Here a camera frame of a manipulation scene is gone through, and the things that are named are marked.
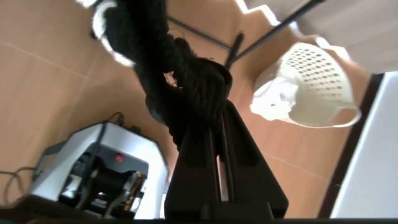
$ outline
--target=laundry basket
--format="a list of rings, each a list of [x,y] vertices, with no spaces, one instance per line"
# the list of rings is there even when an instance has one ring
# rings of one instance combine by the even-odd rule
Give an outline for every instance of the laundry basket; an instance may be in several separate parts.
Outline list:
[[[258,76],[254,95],[275,77],[298,85],[296,104],[289,112],[289,118],[283,121],[308,128],[339,128],[351,126],[361,117],[344,70],[333,57],[317,46],[304,43],[293,45]],[[356,110],[356,115],[347,123],[331,124],[342,108]]]

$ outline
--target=tile grout line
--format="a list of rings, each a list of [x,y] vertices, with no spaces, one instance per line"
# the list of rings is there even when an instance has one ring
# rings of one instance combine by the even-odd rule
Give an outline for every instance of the tile grout line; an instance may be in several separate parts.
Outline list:
[[[84,75],[82,75],[82,74],[80,74],[80,73],[78,73],[78,72],[75,72],[75,71],[73,71],[73,70],[70,70],[70,69],[67,68],[67,67],[64,67],[64,66],[62,66],[62,65],[59,65],[59,64],[57,64],[57,63],[55,63],[55,62],[52,62],[52,61],[50,61],[50,60],[48,60],[48,59],[46,59],[46,58],[43,58],[43,57],[41,57],[41,56],[38,56],[38,55],[36,55],[36,54],[30,53],[30,52],[28,52],[28,51],[26,51],[26,50],[24,50],[24,49],[21,49],[21,48],[19,48],[19,47],[16,47],[15,45],[9,44],[9,43],[7,43],[7,42],[3,42],[3,41],[1,41],[1,40],[0,40],[0,44],[3,44],[3,45],[5,45],[5,46],[8,46],[8,47],[10,47],[10,48],[12,48],[12,49],[14,49],[14,50],[20,51],[20,52],[25,53],[25,54],[27,54],[27,55],[30,55],[30,56],[32,56],[32,57],[34,57],[34,58],[43,60],[44,62],[47,62],[47,63],[49,63],[49,64],[51,64],[51,65],[54,65],[54,66],[56,66],[56,67],[58,67],[58,68],[64,69],[64,70],[66,70],[66,71],[68,71],[68,72],[70,72],[70,73],[72,73],[72,74],[78,75],[79,77],[85,78]]]
[[[71,108],[71,110],[70,110],[70,113],[69,113],[69,115],[68,115],[68,117],[67,117],[67,120],[66,120],[66,122],[65,122],[65,125],[64,125],[62,131],[60,131],[60,134],[59,134],[58,137],[57,137],[57,142],[59,142],[59,141],[62,140],[61,137],[65,134],[65,131],[66,131],[67,128],[68,128],[69,122],[70,122],[70,120],[72,119],[73,112],[75,112],[75,109],[76,109],[76,107],[77,107],[77,104],[79,103],[80,98],[81,98],[81,96],[82,96],[82,94],[83,94],[83,90],[84,90],[85,87],[86,87],[87,81],[90,80],[90,76],[91,76],[91,74],[93,73],[93,69],[94,69],[95,65],[97,64],[97,61],[98,61],[98,59],[99,59],[99,57],[100,57],[100,54],[101,54],[101,51],[100,51],[100,50],[101,50],[101,47],[102,47],[102,45],[99,46],[98,49],[96,50],[94,59],[93,59],[91,65],[90,65],[90,68],[88,69],[87,75],[86,75],[86,76],[83,76],[84,81],[83,81],[83,83],[81,84],[81,87],[80,87],[79,92],[78,92],[78,96],[77,96],[76,101],[75,101],[75,103],[73,104],[73,106],[72,106],[72,108]]]
[[[282,160],[282,159],[276,158],[276,157],[274,157],[274,156],[272,156],[272,155],[270,155],[270,154],[268,154],[268,153],[266,153],[266,152],[263,152],[263,153],[264,153],[266,156],[269,156],[269,157],[271,157],[271,158],[273,158],[273,159],[276,159],[276,160],[278,160],[278,161],[281,161],[281,162],[283,162],[284,164],[290,165],[290,166],[292,166],[292,167],[294,167],[294,168],[297,168],[297,169],[299,169],[299,170],[302,170],[302,171],[304,171],[304,172],[306,172],[306,173],[308,173],[308,174],[314,175],[315,177],[321,178],[322,180],[328,180],[326,177],[321,177],[321,176],[319,176],[319,175],[317,175],[317,174],[314,174],[314,173],[312,173],[312,172],[310,172],[310,171],[308,171],[308,170],[306,170],[306,169],[303,169],[303,168],[301,168],[301,167],[295,166],[295,165],[293,165],[293,164],[291,164],[291,163],[289,163],[289,162],[286,162],[286,161],[284,161],[284,160]]]

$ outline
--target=basket handle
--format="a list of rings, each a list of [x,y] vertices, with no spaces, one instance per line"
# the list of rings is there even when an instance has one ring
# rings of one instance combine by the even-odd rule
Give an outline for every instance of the basket handle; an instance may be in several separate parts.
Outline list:
[[[355,110],[356,110],[356,115],[355,115],[355,117],[354,117],[351,121],[348,121],[348,122],[345,123],[345,124],[334,124],[334,125],[332,125],[331,127],[333,127],[333,128],[345,128],[345,127],[350,127],[350,126],[354,125],[355,123],[357,123],[357,122],[361,119],[362,113],[361,113],[361,111],[360,111],[357,107],[353,107],[353,108],[351,108],[351,107],[345,107],[345,108],[355,109]]]

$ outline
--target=black rope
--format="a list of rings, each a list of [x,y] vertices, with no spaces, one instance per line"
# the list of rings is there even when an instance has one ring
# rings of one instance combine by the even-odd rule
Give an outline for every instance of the black rope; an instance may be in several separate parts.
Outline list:
[[[190,121],[217,130],[232,85],[222,65],[197,57],[189,44],[168,34],[164,0],[117,0],[106,12],[106,36],[112,48],[135,61],[146,101],[169,127],[178,146]],[[164,73],[173,71],[176,86]]]

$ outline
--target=white tissue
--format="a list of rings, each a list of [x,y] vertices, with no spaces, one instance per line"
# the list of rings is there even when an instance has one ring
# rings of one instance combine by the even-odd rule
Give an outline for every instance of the white tissue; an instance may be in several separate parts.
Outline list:
[[[289,112],[296,104],[298,88],[295,83],[277,77],[254,93],[250,110],[269,121],[289,118]]]

